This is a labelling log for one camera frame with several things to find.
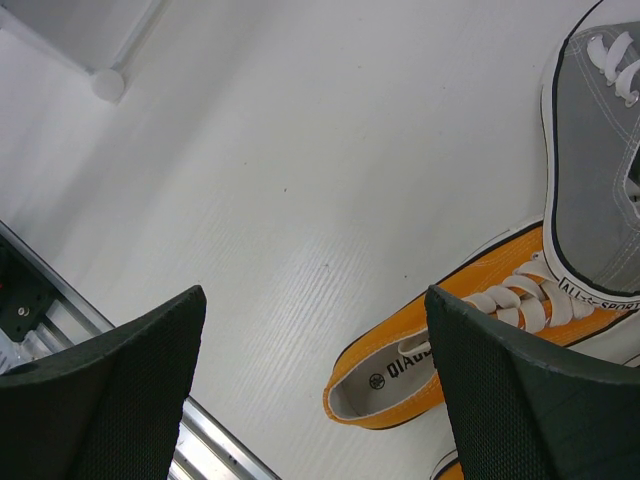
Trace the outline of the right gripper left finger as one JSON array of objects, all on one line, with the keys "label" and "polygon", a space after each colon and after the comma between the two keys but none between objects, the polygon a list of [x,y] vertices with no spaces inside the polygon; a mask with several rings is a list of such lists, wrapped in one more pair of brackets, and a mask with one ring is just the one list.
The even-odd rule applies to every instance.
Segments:
[{"label": "right gripper left finger", "polygon": [[1,377],[4,479],[165,479],[206,316],[195,285]]}]

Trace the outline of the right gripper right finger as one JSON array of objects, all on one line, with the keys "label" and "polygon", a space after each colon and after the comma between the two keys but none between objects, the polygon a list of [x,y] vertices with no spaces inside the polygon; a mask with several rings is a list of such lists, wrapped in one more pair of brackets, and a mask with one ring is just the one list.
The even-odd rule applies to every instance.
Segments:
[{"label": "right gripper right finger", "polygon": [[439,372],[465,479],[636,479],[639,370],[466,313],[437,286],[428,313],[470,346]]}]

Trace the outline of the grey sneaker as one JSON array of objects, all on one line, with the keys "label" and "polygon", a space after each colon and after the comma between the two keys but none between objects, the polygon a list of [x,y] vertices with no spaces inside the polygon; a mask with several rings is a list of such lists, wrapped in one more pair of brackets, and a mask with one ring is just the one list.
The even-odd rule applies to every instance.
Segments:
[{"label": "grey sneaker", "polygon": [[550,57],[540,98],[546,262],[562,292],[639,306],[639,4],[600,1]]}]

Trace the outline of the white plastic shoe cabinet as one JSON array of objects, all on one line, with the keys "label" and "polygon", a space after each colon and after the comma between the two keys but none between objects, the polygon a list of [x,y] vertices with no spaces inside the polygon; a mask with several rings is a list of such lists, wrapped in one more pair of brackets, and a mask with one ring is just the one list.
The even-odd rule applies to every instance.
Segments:
[{"label": "white plastic shoe cabinet", "polygon": [[99,99],[123,96],[123,70],[166,3],[141,1],[3,1],[1,28],[85,75]]}]

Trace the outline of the orange sneaker right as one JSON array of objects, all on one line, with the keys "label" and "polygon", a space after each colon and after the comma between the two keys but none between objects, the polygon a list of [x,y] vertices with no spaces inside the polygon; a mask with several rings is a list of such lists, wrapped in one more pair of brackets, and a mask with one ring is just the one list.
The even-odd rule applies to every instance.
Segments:
[{"label": "orange sneaker right", "polygon": [[438,461],[429,479],[464,480],[464,473],[456,449],[451,450]]}]

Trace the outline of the orange sneaker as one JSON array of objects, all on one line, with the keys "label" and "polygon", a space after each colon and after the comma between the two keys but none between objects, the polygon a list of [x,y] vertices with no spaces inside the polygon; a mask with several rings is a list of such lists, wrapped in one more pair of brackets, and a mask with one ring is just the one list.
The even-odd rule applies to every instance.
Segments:
[{"label": "orange sneaker", "polygon": [[[466,313],[612,362],[631,358],[608,343],[638,311],[605,310],[565,293],[547,267],[539,218],[502,233],[436,285]],[[426,304],[420,294],[341,352],[323,393],[330,420],[386,430],[443,404],[444,356],[471,343],[460,333],[447,339],[452,314],[428,313]]]},{"label": "orange sneaker", "polygon": [[464,473],[456,449],[451,450],[438,461],[429,479],[464,480]]}]

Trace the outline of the orange sneaker left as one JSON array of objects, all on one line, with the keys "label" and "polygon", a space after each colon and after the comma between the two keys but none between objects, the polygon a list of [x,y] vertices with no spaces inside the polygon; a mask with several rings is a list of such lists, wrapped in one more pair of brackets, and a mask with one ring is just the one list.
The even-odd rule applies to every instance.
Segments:
[{"label": "orange sneaker left", "polygon": [[[436,285],[466,313],[612,362],[631,358],[608,343],[638,311],[605,310],[565,293],[547,267],[539,218],[502,233]],[[460,333],[447,339],[452,314],[428,313],[426,304],[420,294],[341,352],[323,393],[330,420],[386,430],[443,404],[444,356],[471,343]]]}]

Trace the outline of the aluminium mounting rail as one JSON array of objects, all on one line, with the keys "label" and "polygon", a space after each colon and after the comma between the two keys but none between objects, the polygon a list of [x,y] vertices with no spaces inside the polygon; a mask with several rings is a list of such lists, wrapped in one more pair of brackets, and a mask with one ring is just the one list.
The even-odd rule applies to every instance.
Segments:
[{"label": "aluminium mounting rail", "polygon": [[270,479],[191,397],[207,299],[192,286],[113,325],[1,230],[5,479]]}]

